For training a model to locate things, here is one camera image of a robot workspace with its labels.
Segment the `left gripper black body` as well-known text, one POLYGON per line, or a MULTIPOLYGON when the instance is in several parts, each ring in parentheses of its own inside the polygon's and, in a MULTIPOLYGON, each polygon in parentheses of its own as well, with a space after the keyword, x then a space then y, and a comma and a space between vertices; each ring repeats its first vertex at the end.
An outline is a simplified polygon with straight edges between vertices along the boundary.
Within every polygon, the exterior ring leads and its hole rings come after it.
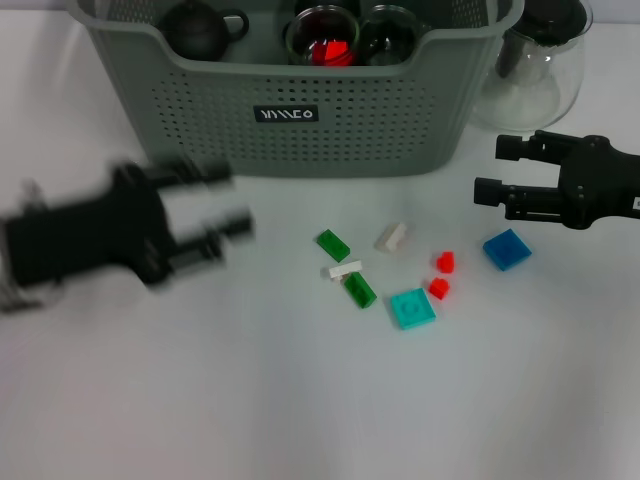
POLYGON ((120 166, 99 195, 8 219, 13 282, 27 288, 107 266, 125 267, 146 285, 163 282, 174 239, 159 191, 173 184, 156 169, 120 166))

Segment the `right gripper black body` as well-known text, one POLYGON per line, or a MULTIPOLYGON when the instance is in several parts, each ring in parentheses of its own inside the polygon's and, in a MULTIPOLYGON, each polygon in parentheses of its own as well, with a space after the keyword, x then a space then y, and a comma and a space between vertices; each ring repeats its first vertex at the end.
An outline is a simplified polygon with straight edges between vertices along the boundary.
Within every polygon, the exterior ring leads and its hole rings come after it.
POLYGON ((561 223, 586 230, 606 217, 639 217, 639 157, 606 137, 578 138, 560 163, 561 223))

